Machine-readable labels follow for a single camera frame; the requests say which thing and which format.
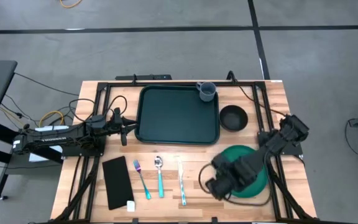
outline white label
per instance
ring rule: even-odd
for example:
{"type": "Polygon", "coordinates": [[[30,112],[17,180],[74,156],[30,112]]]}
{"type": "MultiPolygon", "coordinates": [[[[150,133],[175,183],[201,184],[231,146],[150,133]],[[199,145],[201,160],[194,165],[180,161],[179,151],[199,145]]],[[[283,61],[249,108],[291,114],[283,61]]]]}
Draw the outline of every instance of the white label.
{"type": "Polygon", "coordinates": [[[128,212],[135,211],[135,202],[134,201],[127,201],[127,211],[128,212]]]}

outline black bowl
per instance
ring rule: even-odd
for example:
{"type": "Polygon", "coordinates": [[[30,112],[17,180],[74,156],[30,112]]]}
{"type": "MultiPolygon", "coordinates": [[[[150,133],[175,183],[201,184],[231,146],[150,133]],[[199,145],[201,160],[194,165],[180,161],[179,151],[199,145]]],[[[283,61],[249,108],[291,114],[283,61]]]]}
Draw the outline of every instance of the black bowl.
{"type": "Polygon", "coordinates": [[[228,131],[240,131],[247,126],[247,113],[239,106],[225,106],[220,114],[219,120],[222,127],[228,131]]]}

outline yellow cable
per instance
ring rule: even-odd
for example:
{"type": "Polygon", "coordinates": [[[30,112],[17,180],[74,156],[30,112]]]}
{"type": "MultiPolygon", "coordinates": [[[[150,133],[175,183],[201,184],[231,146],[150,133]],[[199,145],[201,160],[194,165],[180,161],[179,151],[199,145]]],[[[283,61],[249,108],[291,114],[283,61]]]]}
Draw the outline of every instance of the yellow cable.
{"type": "Polygon", "coordinates": [[[0,108],[0,110],[5,112],[5,113],[7,113],[7,115],[9,115],[11,118],[13,118],[16,121],[18,121],[22,125],[22,127],[24,126],[24,123],[21,120],[19,120],[18,118],[16,118],[16,116],[13,115],[10,111],[5,110],[4,108],[0,108]]]}
{"type": "Polygon", "coordinates": [[[61,120],[60,120],[60,124],[59,124],[59,125],[62,125],[62,124],[63,124],[63,121],[64,121],[64,119],[65,119],[65,117],[64,117],[63,114],[62,114],[62,112],[60,112],[60,111],[51,111],[51,112],[46,113],[46,114],[41,118],[40,123],[39,123],[38,126],[40,126],[40,128],[41,128],[41,127],[42,127],[42,121],[43,121],[48,115],[50,115],[50,114],[55,114],[55,113],[57,113],[57,114],[60,115],[61,120]]]}
{"type": "Polygon", "coordinates": [[[66,5],[63,4],[63,1],[60,0],[60,4],[61,4],[63,7],[65,7],[66,9],[69,9],[69,8],[72,8],[72,7],[76,6],[76,5],[78,5],[80,2],[82,2],[82,0],[78,0],[78,2],[72,4],[71,6],[66,6],[66,5]]]}

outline spoon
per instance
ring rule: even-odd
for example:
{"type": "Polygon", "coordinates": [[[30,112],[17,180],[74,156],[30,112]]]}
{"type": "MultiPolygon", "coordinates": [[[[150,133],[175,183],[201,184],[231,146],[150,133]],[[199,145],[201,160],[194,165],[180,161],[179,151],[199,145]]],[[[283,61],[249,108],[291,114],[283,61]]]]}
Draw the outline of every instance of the spoon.
{"type": "Polygon", "coordinates": [[[164,197],[164,188],[162,187],[162,174],[161,174],[162,159],[160,156],[155,157],[154,165],[158,169],[158,194],[160,197],[164,197]]]}

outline mug handle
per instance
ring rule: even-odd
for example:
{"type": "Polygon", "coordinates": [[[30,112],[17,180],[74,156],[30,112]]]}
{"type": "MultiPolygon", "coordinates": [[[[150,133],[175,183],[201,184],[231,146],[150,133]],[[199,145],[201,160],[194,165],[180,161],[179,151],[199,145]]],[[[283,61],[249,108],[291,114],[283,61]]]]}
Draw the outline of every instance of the mug handle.
{"type": "Polygon", "coordinates": [[[196,88],[197,88],[197,90],[198,91],[201,91],[201,85],[202,85],[203,83],[201,83],[201,82],[197,82],[196,83],[196,88]]]}

